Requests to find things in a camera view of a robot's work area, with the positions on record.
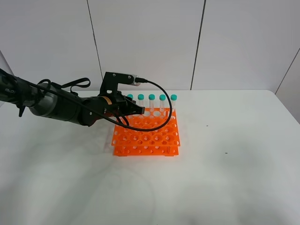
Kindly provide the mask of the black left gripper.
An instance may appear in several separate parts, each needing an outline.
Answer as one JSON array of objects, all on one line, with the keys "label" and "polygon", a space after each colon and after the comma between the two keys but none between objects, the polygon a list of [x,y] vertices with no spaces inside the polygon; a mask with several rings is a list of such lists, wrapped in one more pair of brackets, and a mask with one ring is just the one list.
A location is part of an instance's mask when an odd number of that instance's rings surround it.
[{"label": "black left gripper", "polygon": [[144,106],[138,106],[136,101],[125,97],[121,91],[117,91],[116,95],[106,93],[90,97],[88,107],[106,117],[115,117],[119,123],[125,123],[127,126],[129,126],[127,115],[143,115],[145,112]]}]

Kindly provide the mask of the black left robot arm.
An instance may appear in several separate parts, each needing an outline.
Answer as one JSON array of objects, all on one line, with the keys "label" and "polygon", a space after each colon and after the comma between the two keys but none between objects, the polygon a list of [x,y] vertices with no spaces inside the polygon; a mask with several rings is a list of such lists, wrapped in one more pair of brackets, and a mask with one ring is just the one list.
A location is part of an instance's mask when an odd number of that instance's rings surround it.
[{"label": "black left robot arm", "polygon": [[85,88],[88,78],[81,78],[64,85],[41,80],[30,85],[24,79],[0,71],[0,99],[12,103],[19,109],[19,116],[25,108],[36,116],[60,121],[68,121],[82,126],[92,126],[103,117],[116,117],[117,121],[125,116],[144,114],[145,108],[138,106],[132,97],[122,95],[118,85],[136,85],[136,76],[106,72],[100,92],[95,97],[79,97],[74,91],[65,88],[75,86]]}]

